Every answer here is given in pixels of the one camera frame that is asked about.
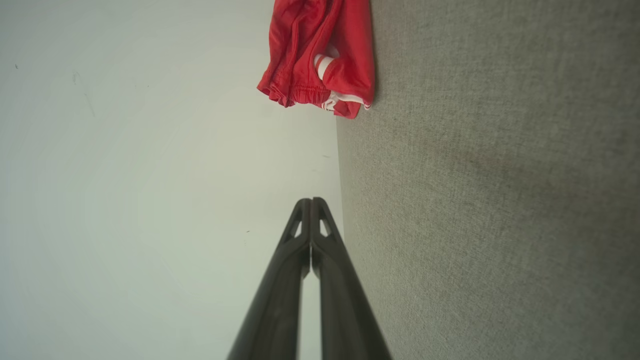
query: red shorts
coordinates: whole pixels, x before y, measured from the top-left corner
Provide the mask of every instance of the red shorts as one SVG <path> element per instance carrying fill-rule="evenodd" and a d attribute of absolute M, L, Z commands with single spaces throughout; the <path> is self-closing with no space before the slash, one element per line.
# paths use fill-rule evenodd
<path fill-rule="evenodd" d="M 371 106 L 369 0 L 276 0 L 271 62 L 258 90 L 284 107 L 314 104 L 353 119 Z"/>

